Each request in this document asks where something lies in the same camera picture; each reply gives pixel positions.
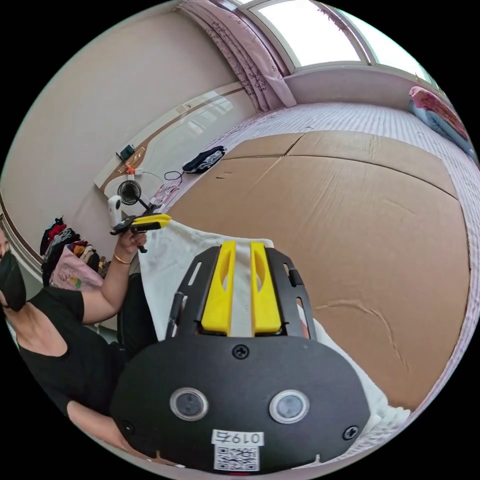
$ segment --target woman's hand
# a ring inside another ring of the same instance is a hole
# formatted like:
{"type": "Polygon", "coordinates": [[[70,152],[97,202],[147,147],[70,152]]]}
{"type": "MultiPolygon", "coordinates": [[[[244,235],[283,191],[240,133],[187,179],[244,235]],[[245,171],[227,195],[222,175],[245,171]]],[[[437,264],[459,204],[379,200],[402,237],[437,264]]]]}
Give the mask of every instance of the woman's hand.
{"type": "Polygon", "coordinates": [[[147,236],[145,233],[132,233],[131,230],[127,230],[118,237],[115,253],[129,262],[135,256],[139,247],[145,245],[146,242],[147,236]]]}

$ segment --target black face mask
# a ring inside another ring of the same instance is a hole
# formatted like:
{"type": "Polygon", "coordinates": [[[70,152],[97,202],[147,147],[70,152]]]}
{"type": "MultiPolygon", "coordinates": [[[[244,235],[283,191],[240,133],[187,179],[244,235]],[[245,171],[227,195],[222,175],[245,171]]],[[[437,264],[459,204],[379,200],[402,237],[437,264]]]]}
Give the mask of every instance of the black face mask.
{"type": "Polygon", "coordinates": [[[24,278],[11,251],[7,251],[0,259],[0,291],[7,307],[14,312],[19,312],[27,302],[24,278]]]}

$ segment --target black fan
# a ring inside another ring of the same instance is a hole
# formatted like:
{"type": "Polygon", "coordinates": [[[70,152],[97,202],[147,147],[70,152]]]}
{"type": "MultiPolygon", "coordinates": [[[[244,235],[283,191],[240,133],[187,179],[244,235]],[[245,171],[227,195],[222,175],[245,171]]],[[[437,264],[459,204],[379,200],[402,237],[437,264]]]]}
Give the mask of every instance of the black fan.
{"type": "Polygon", "coordinates": [[[121,202],[125,205],[135,205],[137,202],[140,202],[146,210],[149,209],[149,206],[141,199],[142,188],[135,180],[123,181],[118,186],[117,194],[120,196],[121,202]]]}

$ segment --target gold bracelet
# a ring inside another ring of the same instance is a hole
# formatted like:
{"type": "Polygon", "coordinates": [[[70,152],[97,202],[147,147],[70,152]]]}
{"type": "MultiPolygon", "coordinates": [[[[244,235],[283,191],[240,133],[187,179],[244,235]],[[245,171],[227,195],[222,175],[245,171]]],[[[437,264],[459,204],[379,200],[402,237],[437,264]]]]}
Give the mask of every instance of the gold bracelet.
{"type": "Polygon", "coordinates": [[[124,265],[130,265],[133,261],[133,260],[130,260],[130,261],[122,260],[115,252],[113,252],[113,257],[115,258],[115,260],[117,260],[118,262],[124,265]]]}

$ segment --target white cloth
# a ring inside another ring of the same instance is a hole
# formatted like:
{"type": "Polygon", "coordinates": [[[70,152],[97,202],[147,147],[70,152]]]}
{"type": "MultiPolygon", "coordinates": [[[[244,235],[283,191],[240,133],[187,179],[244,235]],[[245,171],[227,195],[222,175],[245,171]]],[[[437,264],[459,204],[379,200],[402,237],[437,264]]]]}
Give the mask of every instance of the white cloth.
{"type": "MultiPolygon", "coordinates": [[[[215,233],[207,233],[189,228],[174,220],[167,228],[147,233],[147,252],[139,255],[140,271],[145,297],[151,311],[156,334],[165,338],[172,300],[177,288],[194,257],[204,250],[219,246],[223,242],[236,241],[235,276],[233,280],[233,305],[231,335],[250,337],[250,242],[263,242],[266,247],[273,243],[266,239],[234,238],[215,233]]],[[[299,316],[305,321],[303,309],[299,316]]],[[[325,329],[315,320],[317,340],[342,355],[355,369],[370,407],[370,418],[355,443],[342,456],[341,460],[363,451],[382,438],[389,438],[410,415],[409,410],[388,405],[386,395],[375,385],[369,376],[328,336],[325,329]]],[[[317,462],[307,466],[318,465],[317,462]]]]}

